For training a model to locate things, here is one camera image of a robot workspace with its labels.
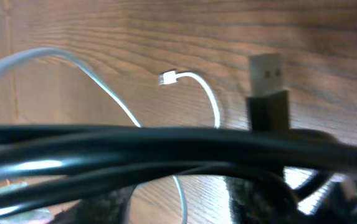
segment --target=white cable connector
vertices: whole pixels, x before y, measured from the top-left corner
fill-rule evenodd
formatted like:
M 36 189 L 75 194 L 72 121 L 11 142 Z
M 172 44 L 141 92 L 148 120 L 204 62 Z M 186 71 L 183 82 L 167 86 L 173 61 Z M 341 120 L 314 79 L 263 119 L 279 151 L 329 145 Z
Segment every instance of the white cable connector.
M 209 97 L 211 106 L 213 108 L 214 128 L 216 129 L 220 128 L 221 125 L 220 109 L 218 107 L 216 97 L 214 96 L 214 93 L 211 90 L 210 86 L 207 84 L 207 82 L 198 74 L 194 72 L 177 73 L 175 70 L 164 72 L 159 76 L 159 85 L 169 85 L 169 84 L 176 83 L 177 79 L 182 77 L 191 77 L 195 79 L 203 87 L 204 91 L 206 91 L 206 94 Z

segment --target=wooden surface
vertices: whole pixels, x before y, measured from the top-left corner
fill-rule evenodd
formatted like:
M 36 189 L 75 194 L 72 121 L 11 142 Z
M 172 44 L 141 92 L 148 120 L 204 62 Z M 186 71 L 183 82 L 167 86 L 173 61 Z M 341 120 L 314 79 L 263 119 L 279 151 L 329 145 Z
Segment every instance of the wooden surface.
M 158 86 L 167 70 L 199 72 L 218 96 L 223 127 L 234 129 L 247 128 L 247 56 L 278 52 L 292 126 L 357 144 L 357 0 L 0 0 L 0 58 L 44 46 L 88 62 L 144 126 L 212 126 L 196 82 Z M 13 122 L 132 125 L 91 79 L 52 57 L 0 81 L 0 123 Z M 223 193 L 195 180 L 185 183 L 191 223 L 226 223 L 211 199 Z M 169 190 L 155 187 L 163 183 Z M 179 222 L 173 182 L 155 186 L 137 192 L 132 223 Z

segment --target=black usb connector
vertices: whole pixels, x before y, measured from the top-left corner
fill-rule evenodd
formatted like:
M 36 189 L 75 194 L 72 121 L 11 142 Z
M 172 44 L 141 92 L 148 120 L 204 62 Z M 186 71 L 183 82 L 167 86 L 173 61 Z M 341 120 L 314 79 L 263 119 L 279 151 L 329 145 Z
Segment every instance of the black usb connector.
M 279 54 L 249 57 L 252 96 L 247 98 L 247 112 L 253 131 L 288 131 L 288 91 L 283 89 Z

